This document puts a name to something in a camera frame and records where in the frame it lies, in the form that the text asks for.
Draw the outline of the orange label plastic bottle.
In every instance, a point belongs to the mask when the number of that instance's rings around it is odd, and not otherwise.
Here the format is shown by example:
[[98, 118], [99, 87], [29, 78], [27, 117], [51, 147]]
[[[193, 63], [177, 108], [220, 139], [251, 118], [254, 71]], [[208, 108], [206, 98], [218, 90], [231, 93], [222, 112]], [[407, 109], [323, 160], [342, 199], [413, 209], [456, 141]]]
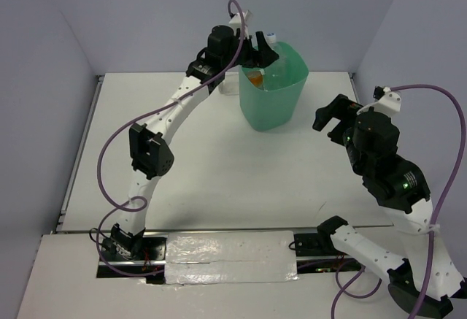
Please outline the orange label plastic bottle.
[[263, 87], [263, 74], [260, 71], [251, 71], [246, 74], [247, 79], [256, 87]]

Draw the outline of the clear jar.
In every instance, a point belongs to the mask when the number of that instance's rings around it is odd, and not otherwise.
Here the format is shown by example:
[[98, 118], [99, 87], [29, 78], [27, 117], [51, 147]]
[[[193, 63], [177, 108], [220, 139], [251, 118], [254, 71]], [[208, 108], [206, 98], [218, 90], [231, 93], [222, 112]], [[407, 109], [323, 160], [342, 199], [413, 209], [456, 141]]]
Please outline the clear jar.
[[239, 95], [239, 76], [237, 73], [227, 73], [218, 86], [219, 92], [225, 96]]

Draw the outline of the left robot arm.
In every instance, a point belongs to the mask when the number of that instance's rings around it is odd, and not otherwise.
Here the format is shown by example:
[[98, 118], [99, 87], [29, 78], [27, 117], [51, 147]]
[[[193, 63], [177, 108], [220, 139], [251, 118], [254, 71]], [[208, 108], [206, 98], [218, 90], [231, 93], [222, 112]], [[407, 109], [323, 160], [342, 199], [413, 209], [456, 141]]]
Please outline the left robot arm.
[[235, 66], [266, 68], [277, 61], [279, 54], [273, 40], [272, 35], [261, 31], [255, 36], [242, 36], [239, 30], [215, 26], [207, 46], [189, 64], [182, 84], [165, 109], [130, 126], [129, 151], [134, 173], [128, 199], [110, 233], [124, 258], [135, 259], [142, 253], [148, 206], [159, 180], [174, 163], [169, 145], [177, 129], [225, 79], [223, 70]]

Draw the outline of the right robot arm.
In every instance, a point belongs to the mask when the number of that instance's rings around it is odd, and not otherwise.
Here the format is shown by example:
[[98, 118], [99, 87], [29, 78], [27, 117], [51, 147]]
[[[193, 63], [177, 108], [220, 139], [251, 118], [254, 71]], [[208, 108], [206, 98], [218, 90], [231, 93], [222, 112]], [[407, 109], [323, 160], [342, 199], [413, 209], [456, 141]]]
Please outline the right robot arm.
[[400, 131], [391, 117], [400, 107], [401, 98], [393, 92], [366, 106], [339, 94], [316, 111], [313, 128], [321, 131], [338, 120], [328, 137], [345, 147], [352, 170], [395, 227], [404, 255], [376, 245], [339, 216], [317, 227], [317, 246], [326, 254], [343, 252], [376, 274], [404, 312], [445, 318], [453, 309], [451, 300], [466, 297], [466, 278], [431, 222], [433, 203], [424, 174], [397, 153]]

